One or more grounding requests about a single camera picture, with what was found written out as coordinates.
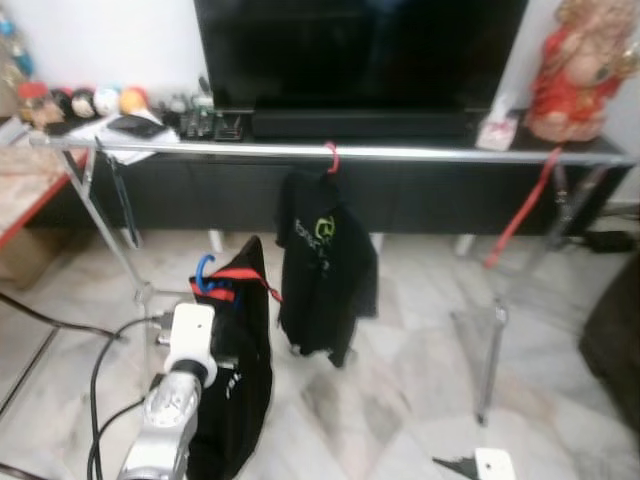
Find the black jacket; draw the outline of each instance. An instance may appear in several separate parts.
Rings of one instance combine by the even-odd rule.
[[[260,279],[238,272],[255,272]],[[202,392],[198,429],[189,445],[189,480],[233,478],[253,453],[271,398],[269,306],[262,244],[253,237],[226,267],[206,282],[220,288],[203,295],[191,278],[196,301],[216,310],[211,353],[237,360],[233,370],[218,368]]]
[[[358,316],[376,314],[377,255],[330,175],[294,172],[284,181],[277,244],[285,249],[279,321],[308,355],[344,363]]]

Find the black t-shirt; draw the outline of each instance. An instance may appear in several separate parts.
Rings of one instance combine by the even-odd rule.
[[[328,350],[342,366],[358,316],[375,316],[377,255],[329,175],[284,181],[277,244],[285,249],[279,321],[308,355]]]

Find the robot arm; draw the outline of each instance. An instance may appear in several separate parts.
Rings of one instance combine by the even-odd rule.
[[[215,380],[211,356],[214,309],[180,304],[173,316],[167,375],[143,405],[142,429],[118,480],[181,480],[198,426],[202,389]]]

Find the red statue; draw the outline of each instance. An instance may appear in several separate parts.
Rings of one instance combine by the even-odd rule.
[[[563,0],[526,119],[536,136],[565,142],[600,134],[607,99],[640,70],[628,45],[637,16],[637,0]]]

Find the black cable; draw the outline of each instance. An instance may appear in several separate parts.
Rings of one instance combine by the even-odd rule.
[[[89,458],[87,460],[87,480],[92,480],[93,479],[93,462],[94,462],[94,460],[96,458],[96,452],[98,450],[98,445],[100,443],[100,439],[102,438],[102,435],[104,434],[104,432],[119,417],[121,417],[122,415],[124,415],[127,412],[130,412],[131,410],[133,410],[134,408],[142,405],[143,403],[144,403],[144,397],[141,398],[140,400],[138,400],[137,402],[132,403],[131,405],[129,405],[127,407],[124,407],[122,410],[119,410],[118,412],[114,413],[109,418],[109,420],[104,422],[104,425],[100,428],[100,431],[98,432],[98,437],[93,440],[93,442],[91,443],[91,448],[89,449]]]
[[[55,320],[51,317],[43,315],[42,313],[36,312],[35,310],[31,310],[26,305],[18,302],[17,300],[5,295],[0,292],[0,302],[6,303],[10,307],[15,308],[19,312],[22,312],[26,315],[29,315],[31,318],[38,320],[40,322],[46,323],[52,327],[56,328],[66,328],[67,330],[78,330],[81,332],[87,333],[95,333],[96,335],[102,335],[107,338],[120,338],[116,333],[110,332],[109,330],[104,330],[98,327],[90,327],[89,325],[78,325],[75,323],[61,322],[60,320]]]
[[[5,463],[0,463],[0,472],[15,478],[20,478],[21,480],[48,480],[33,473],[25,472],[20,468],[12,467],[11,465],[7,465]]]
[[[120,338],[122,332],[127,330],[128,328],[133,327],[134,325],[138,325],[140,323],[150,322],[152,318],[138,318],[137,320],[132,320],[128,323],[125,323],[122,327],[120,327],[113,337],[107,340],[104,347],[102,347],[102,351],[98,355],[95,365],[93,366],[93,372],[91,373],[91,385],[89,387],[89,401],[91,408],[91,433],[93,434],[93,441],[96,442],[95,447],[95,465],[96,465],[96,477],[98,480],[103,480],[102,478],[102,459],[100,458],[100,442],[98,440],[99,430],[98,430],[98,406],[96,401],[96,381],[98,379],[98,371],[100,370],[100,365],[102,364],[102,360],[106,355],[107,351],[113,344],[116,338]],[[88,463],[87,470],[91,470],[91,463]],[[92,480],[92,475],[87,475],[88,480]]]

